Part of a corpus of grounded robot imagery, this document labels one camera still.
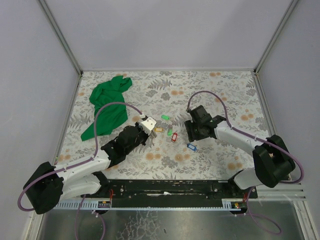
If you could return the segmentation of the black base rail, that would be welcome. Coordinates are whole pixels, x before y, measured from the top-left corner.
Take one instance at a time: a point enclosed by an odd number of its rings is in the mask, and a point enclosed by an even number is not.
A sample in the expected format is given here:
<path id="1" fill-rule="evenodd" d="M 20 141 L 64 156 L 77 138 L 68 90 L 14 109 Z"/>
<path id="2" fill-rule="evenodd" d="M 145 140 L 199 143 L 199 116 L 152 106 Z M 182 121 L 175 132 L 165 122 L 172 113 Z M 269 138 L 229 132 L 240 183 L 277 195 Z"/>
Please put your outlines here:
<path id="1" fill-rule="evenodd" d="M 258 195 L 240 189 L 232 180 L 119 180 L 109 179 L 86 199 L 110 202 L 113 208 L 216 208 L 223 200 L 244 201 Z"/>

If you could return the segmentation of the yellow key tag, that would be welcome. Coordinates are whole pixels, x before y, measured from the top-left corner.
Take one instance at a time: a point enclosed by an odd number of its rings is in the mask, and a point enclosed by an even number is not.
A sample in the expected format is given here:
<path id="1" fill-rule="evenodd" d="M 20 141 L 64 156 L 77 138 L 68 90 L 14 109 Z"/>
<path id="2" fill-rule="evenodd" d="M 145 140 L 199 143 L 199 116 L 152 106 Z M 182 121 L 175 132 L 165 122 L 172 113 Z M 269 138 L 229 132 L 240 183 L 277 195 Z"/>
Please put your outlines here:
<path id="1" fill-rule="evenodd" d="M 158 133 L 163 133 L 165 130 L 161 127 L 156 127 L 156 128 L 154 128 L 154 131 L 158 132 Z"/>

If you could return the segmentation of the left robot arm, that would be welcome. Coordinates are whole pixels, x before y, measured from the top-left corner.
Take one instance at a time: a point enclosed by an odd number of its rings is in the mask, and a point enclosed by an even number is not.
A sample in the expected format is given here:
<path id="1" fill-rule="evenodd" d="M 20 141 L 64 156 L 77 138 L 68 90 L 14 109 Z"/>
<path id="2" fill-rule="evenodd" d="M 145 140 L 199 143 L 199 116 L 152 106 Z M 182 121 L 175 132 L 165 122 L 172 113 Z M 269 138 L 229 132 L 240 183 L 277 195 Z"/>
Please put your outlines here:
<path id="1" fill-rule="evenodd" d="M 155 126 L 151 118 L 126 126 L 89 159 L 83 157 L 61 165 L 42 163 L 23 186 L 32 210 L 41 215 L 62 200 L 107 192 L 109 182 L 101 171 L 118 165 L 136 147 L 145 145 Z"/>

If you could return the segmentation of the dark green key tag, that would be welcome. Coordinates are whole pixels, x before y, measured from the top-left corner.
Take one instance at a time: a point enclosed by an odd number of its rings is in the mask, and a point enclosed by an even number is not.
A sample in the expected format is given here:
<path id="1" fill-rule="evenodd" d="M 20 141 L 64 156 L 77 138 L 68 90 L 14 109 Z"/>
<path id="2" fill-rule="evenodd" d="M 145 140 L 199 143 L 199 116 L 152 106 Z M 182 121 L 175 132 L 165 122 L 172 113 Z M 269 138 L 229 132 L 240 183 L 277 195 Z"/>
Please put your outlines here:
<path id="1" fill-rule="evenodd" d="M 167 135 L 170 137 L 173 134 L 173 126 L 169 125 L 167 129 Z"/>

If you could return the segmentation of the blue key tag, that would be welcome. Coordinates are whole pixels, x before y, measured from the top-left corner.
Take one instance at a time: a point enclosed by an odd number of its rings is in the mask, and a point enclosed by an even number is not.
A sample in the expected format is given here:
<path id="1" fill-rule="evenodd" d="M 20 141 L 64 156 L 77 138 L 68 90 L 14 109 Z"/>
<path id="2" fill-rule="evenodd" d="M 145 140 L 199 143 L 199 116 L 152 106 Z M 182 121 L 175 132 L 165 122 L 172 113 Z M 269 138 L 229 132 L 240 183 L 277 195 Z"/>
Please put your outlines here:
<path id="1" fill-rule="evenodd" d="M 187 144 L 187 148 L 191 149 L 191 150 L 194 151 L 194 152 L 197 150 L 197 146 L 196 146 L 196 145 L 193 145 L 193 144 L 191 144 L 191 143 L 188 143 L 188 144 Z"/>

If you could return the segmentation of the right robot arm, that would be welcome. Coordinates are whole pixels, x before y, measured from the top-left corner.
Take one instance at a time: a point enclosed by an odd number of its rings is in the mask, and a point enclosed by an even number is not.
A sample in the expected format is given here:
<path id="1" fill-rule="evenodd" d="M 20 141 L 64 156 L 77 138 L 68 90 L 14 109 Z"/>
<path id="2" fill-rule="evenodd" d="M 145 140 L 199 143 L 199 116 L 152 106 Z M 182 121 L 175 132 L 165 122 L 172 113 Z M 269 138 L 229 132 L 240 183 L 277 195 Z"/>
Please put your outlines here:
<path id="1" fill-rule="evenodd" d="M 225 117 L 212 117 L 202 105 L 187 112 L 191 120 L 187 120 L 184 125 L 190 142 L 207 138 L 221 140 L 253 158 L 254 167 L 241 170 L 230 179 L 239 189 L 246 190 L 260 185 L 274 188 L 296 168 L 294 160 L 286 154 L 286 145 L 278 135 L 258 140 L 242 134 L 231 127 Z"/>

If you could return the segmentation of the red key tag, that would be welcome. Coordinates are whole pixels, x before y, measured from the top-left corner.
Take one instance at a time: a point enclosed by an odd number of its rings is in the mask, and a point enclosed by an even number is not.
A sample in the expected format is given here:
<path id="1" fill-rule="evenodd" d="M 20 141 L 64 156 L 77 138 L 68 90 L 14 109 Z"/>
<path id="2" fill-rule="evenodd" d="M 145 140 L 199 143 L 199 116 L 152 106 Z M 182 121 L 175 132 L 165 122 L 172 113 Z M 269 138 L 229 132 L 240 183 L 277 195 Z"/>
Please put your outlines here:
<path id="1" fill-rule="evenodd" d="M 177 134 L 176 132 L 174 132 L 174 133 L 172 134 L 171 141 L 172 141 L 173 143 L 175 143 L 175 142 L 177 141 L 177 138 L 178 138 L 178 134 Z"/>

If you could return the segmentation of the floral table mat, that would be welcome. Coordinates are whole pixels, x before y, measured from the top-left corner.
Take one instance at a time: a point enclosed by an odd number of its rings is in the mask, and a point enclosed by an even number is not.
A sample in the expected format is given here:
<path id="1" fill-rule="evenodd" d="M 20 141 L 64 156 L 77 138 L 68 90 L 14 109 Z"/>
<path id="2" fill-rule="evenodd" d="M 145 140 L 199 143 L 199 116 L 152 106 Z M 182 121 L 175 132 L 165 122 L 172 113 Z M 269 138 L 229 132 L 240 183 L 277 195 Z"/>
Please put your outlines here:
<path id="1" fill-rule="evenodd" d="M 106 169 L 109 179 L 226 180 L 240 170 L 254 166 L 243 150 L 219 139 L 189 142 L 185 121 L 191 117 L 187 107 L 204 106 L 212 116 L 228 116 L 238 129 L 268 137 L 255 81 L 250 71 L 127 71 L 132 80 L 123 93 L 127 126 L 139 120 L 138 111 L 153 117 L 164 132 L 156 132 L 145 145 L 135 148 L 122 163 Z M 172 135 L 167 135 L 172 125 Z"/>

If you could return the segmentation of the light green key tag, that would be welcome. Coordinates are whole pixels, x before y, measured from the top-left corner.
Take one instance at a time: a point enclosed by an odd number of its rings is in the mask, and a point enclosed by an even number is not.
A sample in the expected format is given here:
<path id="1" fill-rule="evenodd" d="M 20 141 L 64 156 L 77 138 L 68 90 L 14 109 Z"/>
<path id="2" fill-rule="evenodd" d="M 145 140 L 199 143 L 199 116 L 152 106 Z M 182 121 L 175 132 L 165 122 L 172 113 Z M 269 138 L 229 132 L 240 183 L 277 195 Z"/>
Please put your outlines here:
<path id="1" fill-rule="evenodd" d="M 169 120 L 170 119 L 170 117 L 167 116 L 167 115 L 162 115 L 161 118 L 164 119 L 164 120 Z"/>

